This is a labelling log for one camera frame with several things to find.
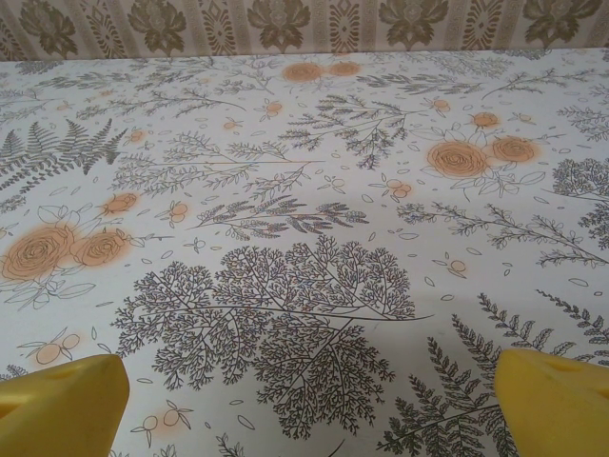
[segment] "floral tablecloth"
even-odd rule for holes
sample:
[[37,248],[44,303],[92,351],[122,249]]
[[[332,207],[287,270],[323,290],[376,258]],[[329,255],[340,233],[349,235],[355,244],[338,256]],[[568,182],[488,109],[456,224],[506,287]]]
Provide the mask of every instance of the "floral tablecloth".
[[502,348],[609,365],[606,55],[2,64],[0,375],[119,354],[113,457],[517,455]]

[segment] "petal print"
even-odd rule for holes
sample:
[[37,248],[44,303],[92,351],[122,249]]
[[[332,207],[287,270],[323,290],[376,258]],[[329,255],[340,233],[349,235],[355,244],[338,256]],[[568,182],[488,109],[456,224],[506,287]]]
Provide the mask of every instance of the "petal print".
[[539,149],[529,140],[508,136],[491,145],[495,157],[509,162],[527,162],[539,154]]
[[97,267],[111,262],[126,247],[127,238],[119,230],[97,233],[74,243],[70,253],[74,260],[87,267]]
[[73,243],[74,234],[67,228],[40,228],[12,245],[2,275],[21,281],[36,279],[52,271]]
[[353,76],[361,70],[362,67],[355,62],[339,62],[338,64],[331,65],[327,69],[327,72],[334,76]]
[[440,143],[427,154],[427,161],[444,176],[478,176],[488,164],[481,149],[460,141]]
[[310,83],[321,78],[323,73],[322,67],[310,62],[292,64],[282,71],[284,78],[291,83]]

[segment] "fern print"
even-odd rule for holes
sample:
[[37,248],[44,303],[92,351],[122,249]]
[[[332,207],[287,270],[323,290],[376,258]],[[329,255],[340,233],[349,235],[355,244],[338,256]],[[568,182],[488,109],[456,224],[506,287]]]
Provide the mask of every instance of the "fern print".
[[[522,322],[518,314],[510,317],[483,293],[478,298],[481,310],[496,323],[496,329],[503,331],[503,338],[512,348],[530,348],[565,356],[575,346],[571,341],[563,341],[549,348],[552,328],[534,329],[534,321]],[[390,430],[384,433],[377,449],[395,455],[421,455],[424,448],[428,455],[482,457],[485,445],[481,440],[488,437],[500,457],[518,457],[495,399],[495,370],[501,347],[492,340],[485,340],[457,314],[453,314],[452,323],[470,354],[471,368],[460,368],[444,354],[435,338],[427,338],[430,360],[440,378],[443,394],[411,374],[410,385],[417,402],[410,403],[400,397],[396,400],[401,418],[389,420]],[[576,359],[589,360],[585,355]],[[480,377],[472,375],[473,367],[480,372]]]
[[198,390],[213,371],[225,384],[253,369],[284,434],[308,438],[318,422],[356,433],[372,425],[373,402],[394,379],[364,338],[366,321],[411,321],[415,307],[406,271],[385,249],[337,245],[321,235],[315,248],[238,248],[215,274],[174,262],[135,284],[113,323],[117,353],[128,356],[162,342],[153,368],[168,389],[185,381]]
[[112,120],[95,134],[67,120],[68,133],[63,140],[37,122],[29,127],[23,140],[11,130],[0,149],[0,190],[21,184],[20,194],[28,193],[52,176],[80,168],[88,174],[100,160],[112,165],[119,155],[118,143],[126,130],[110,136]]

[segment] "wall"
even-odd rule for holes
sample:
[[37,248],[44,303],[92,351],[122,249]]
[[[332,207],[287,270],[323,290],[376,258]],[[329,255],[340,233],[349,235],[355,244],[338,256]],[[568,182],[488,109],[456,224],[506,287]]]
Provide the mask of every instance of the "wall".
[[602,0],[0,0],[0,59],[607,46]]

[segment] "branch print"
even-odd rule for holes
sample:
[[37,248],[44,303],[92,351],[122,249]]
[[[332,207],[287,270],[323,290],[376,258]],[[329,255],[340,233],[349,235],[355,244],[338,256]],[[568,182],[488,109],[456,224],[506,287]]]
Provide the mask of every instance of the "branch print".
[[542,251],[538,261],[538,265],[542,267],[548,264],[558,266],[563,262],[581,262],[592,268],[609,264],[608,260],[583,248],[580,245],[583,238],[577,236],[573,230],[565,233],[562,223],[539,215],[533,216],[528,224],[517,223],[512,217],[512,211],[490,204],[486,207],[490,216],[488,219],[476,215],[468,216],[465,210],[442,203],[433,204],[435,212],[425,211],[423,205],[407,204],[398,208],[398,215],[407,224],[433,223],[441,217],[446,222],[456,223],[450,228],[454,235],[470,236],[478,229],[498,230],[488,234],[488,241],[499,250],[504,249],[512,241],[559,245],[566,248],[566,250],[554,248],[550,252]]
[[291,195],[282,195],[260,205],[249,201],[218,205],[197,216],[199,225],[194,229],[208,226],[226,226],[226,236],[240,241],[257,238],[279,238],[282,231],[290,227],[300,233],[322,234],[335,226],[352,229],[352,224],[368,224],[361,211],[349,209],[342,203],[325,203],[315,210],[306,211],[307,204],[298,203]]
[[356,322],[410,321],[415,307],[406,271],[385,249],[338,246],[321,235],[315,248],[238,248],[212,273],[174,262],[135,283],[113,323],[123,357],[162,342],[153,368],[165,386],[194,389],[238,383],[253,368],[284,433],[308,438],[313,424],[352,432],[374,421],[373,401],[394,373]]
[[[306,167],[317,161],[293,161],[287,157],[289,150],[277,142],[231,143],[222,151],[210,143],[199,131],[178,134],[171,140],[171,149],[166,150],[162,160],[156,154],[134,153],[119,159],[121,166],[116,171],[114,190],[136,189],[144,194],[156,196],[173,193],[194,183],[203,183],[206,188],[217,189],[239,182],[246,183],[244,191],[251,191],[254,200],[267,200],[278,193],[301,186]],[[260,169],[290,167],[272,178],[250,176]]]
[[316,116],[304,114],[291,122],[302,128],[290,129],[280,138],[291,141],[295,148],[314,150],[331,134],[345,140],[347,150],[361,158],[358,163],[361,169],[376,169],[381,160],[389,156],[394,139],[403,139],[408,134],[406,117],[424,111],[402,110],[384,102],[368,104],[355,95],[328,95],[320,101],[317,110]]

